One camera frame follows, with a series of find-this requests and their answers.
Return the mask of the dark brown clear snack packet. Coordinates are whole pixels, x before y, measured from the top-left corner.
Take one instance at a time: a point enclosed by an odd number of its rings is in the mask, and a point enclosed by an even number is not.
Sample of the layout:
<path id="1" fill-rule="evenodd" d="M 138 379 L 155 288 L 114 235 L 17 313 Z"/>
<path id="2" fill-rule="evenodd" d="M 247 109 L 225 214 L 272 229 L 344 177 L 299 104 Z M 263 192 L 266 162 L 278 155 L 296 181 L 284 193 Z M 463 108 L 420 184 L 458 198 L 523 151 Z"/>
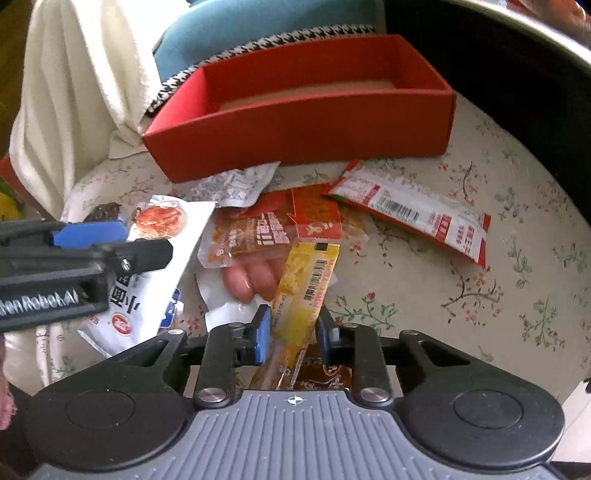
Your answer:
<path id="1" fill-rule="evenodd" d="M 85 222 L 111 222 L 120 221 L 122 219 L 121 205 L 116 202 L 108 202 L 97 205 L 85 217 Z"/>

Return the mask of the white kimchi snack packet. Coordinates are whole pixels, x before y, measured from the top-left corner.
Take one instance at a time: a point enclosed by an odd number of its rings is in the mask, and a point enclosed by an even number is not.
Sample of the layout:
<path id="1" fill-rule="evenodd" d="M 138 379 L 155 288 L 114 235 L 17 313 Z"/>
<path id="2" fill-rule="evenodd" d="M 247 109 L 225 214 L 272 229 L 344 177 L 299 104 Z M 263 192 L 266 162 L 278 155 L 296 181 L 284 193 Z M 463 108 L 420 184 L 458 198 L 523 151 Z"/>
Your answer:
<path id="1" fill-rule="evenodd" d="M 109 308 L 85 320 L 78 333 L 105 357 L 154 337 L 215 204 L 154 195 L 131 214 L 127 241 L 147 243 L 155 270 L 117 276 Z"/>

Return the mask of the brown silver snack packet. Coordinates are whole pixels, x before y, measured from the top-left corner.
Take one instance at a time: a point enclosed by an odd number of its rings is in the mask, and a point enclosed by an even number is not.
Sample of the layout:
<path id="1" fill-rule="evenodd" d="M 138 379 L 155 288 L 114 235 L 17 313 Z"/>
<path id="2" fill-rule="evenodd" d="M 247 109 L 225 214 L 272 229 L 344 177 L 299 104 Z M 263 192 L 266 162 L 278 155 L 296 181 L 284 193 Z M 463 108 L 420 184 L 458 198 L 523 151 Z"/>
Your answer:
<path id="1" fill-rule="evenodd" d="M 310 344 L 301 361 L 294 390 L 349 390 L 352 388 L 352 378 L 351 368 L 322 363 L 318 345 Z"/>

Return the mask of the yellow snack stick packet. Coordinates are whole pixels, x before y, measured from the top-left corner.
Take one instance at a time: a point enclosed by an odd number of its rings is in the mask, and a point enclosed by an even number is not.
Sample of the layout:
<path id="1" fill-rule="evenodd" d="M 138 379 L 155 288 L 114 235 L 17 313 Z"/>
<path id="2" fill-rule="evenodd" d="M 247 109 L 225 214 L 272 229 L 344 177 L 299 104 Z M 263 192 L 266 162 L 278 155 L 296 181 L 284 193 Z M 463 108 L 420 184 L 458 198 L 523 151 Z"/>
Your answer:
<path id="1" fill-rule="evenodd" d="M 291 247 L 271 303 L 269 353 L 254 373 L 250 389 L 270 391 L 294 387 L 339 250 L 337 243 L 301 242 Z"/>

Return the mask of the yellow object at left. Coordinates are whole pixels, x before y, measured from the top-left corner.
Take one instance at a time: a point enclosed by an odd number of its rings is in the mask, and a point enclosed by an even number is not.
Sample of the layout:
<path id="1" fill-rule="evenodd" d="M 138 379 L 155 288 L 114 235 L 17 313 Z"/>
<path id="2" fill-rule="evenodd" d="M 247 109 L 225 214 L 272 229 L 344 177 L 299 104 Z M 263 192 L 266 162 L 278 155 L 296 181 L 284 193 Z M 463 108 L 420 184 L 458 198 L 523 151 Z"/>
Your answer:
<path id="1" fill-rule="evenodd" d="M 0 221 L 13 221 L 22 218 L 22 202 L 15 196 L 11 188 L 3 180 L 0 180 Z"/>

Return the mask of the sausage pack clear wrapper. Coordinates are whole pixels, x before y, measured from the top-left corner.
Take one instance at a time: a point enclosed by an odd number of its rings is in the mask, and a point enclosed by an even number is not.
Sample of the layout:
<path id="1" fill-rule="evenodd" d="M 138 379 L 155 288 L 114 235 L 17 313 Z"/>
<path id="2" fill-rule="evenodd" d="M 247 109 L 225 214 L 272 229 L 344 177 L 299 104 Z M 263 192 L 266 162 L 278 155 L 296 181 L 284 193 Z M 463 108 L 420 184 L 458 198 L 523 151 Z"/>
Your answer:
<path id="1" fill-rule="evenodd" d="M 283 208 L 214 211 L 200 240 L 195 273 L 208 331 L 249 323 L 260 305 L 270 304 L 293 241 L 294 223 Z"/>

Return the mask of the red orange square packet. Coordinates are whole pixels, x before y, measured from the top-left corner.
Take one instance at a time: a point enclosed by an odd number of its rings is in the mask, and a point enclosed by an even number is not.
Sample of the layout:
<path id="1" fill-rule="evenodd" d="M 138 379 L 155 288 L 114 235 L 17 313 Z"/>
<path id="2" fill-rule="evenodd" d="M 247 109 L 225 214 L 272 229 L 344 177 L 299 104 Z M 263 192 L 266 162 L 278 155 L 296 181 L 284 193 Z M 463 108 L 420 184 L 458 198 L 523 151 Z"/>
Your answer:
<path id="1" fill-rule="evenodd" d="M 339 242 L 342 240 L 342 218 L 339 204 L 329 197 L 329 184 L 291 188 L 295 234 L 301 241 Z"/>

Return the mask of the silver white snack packet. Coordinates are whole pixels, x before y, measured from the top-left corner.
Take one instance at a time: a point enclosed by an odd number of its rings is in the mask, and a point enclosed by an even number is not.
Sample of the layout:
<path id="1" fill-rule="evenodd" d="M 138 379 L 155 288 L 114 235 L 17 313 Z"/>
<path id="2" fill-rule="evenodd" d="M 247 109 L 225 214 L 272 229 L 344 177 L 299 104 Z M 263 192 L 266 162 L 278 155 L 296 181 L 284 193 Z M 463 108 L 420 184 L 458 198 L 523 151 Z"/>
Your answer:
<path id="1" fill-rule="evenodd" d="M 280 162 L 271 162 L 243 170 L 232 169 L 182 184 L 174 190 L 186 201 L 211 201 L 217 208 L 250 207 L 276 174 Z"/>

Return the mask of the long red white snack packet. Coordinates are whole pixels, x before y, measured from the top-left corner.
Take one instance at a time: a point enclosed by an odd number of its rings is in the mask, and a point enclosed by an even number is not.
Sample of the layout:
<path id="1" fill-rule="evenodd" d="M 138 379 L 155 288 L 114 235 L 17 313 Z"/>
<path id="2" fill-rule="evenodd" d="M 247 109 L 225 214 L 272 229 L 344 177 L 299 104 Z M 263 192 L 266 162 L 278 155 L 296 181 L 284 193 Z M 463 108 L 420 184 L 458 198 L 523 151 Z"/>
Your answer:
<path id="1" fill-rule="evenodd" d="M 350 162 L 327 195 L 421 234 L 481 267 L 487 266 L 491 216 L 457 199 L 362 161 Z"/>

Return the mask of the cream white towel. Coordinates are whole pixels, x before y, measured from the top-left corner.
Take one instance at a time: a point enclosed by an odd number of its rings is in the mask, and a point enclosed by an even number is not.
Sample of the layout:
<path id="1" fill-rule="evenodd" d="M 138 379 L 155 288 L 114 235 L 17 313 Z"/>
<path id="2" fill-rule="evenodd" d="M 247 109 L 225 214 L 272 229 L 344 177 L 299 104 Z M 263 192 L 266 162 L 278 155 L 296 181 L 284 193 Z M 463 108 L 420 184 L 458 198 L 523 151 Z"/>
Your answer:
<path id="1" fill-rule="evenodd" d="M 145 150 L 142 119 L 161 80 L 153 50 L 185 1 L 37 1 L 9 156 L 52 216 L 107 159 Z"/>

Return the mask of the teal houndstooth-trimmed cushion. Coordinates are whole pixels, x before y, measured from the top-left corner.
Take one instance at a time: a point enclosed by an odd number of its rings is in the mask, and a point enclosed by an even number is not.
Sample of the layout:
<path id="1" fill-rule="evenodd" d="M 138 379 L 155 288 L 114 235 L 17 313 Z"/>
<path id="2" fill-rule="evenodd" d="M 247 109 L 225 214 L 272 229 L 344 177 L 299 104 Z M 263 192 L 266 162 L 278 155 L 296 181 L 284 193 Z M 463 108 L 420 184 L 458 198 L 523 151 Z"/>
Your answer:
<path id="1" fill-rule="evenodd" d="M 205 65 L 288 44 L 385 31 L 382 1 L 192 1 L 155 47 L 161 84 L 146 116 L 154 117 Z"/>

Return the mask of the red cardboard box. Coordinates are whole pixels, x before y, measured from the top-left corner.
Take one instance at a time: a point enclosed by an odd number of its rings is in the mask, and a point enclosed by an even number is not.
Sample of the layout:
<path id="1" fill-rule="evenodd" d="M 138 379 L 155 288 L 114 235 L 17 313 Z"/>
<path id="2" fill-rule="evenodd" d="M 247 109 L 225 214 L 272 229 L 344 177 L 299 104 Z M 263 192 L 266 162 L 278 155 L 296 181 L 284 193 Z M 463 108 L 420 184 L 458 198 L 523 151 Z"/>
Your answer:
<path id="1" fill-rule="evenodd" d="M 197 69 L 143 142 L 174 183 L 270 162 L 436 157 L 455 109 L 454 90 L 404 38 L 318 40 Z"/>

